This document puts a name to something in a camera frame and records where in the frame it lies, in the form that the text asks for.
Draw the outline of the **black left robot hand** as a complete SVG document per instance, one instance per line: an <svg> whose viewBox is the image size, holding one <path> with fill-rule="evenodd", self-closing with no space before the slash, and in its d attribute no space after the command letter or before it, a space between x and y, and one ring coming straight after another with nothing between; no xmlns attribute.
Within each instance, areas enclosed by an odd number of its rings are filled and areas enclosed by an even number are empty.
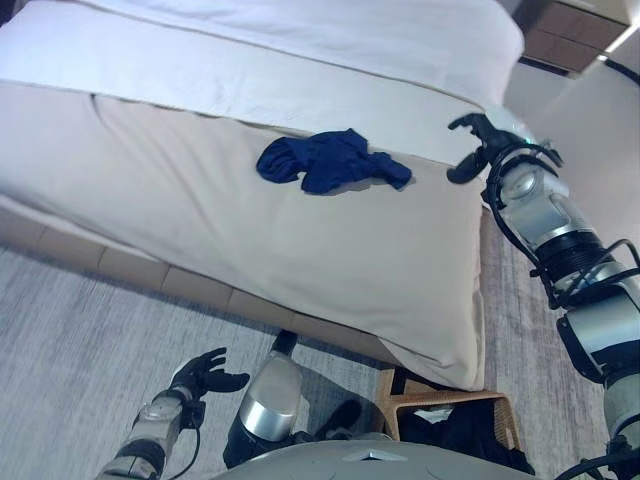
<svg viewBox="0 0 640 480"><path fill-rule="evenodd" d="M188 391L193 400L209 392L233 393L250 381L248 373L228 373L226 347L219 347L187 361L172 377L169 388Z"/></svg>

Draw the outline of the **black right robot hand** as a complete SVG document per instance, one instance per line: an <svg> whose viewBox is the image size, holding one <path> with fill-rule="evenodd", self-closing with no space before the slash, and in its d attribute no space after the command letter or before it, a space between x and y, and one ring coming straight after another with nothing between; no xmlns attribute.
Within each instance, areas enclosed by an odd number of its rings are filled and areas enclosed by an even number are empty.
<svg viewBox="0 0 640 480"><path fill-rule="evenodd" d="M507 130L497 129L485 114L469 113L448 124L453 131L460 127L470 127L470 133L480 140L481 145L468 154L456 166L449 167L446 177L457 185L469 183L488 166L493 166L501 152L514 146L522 146L527 140Z"/></svg>

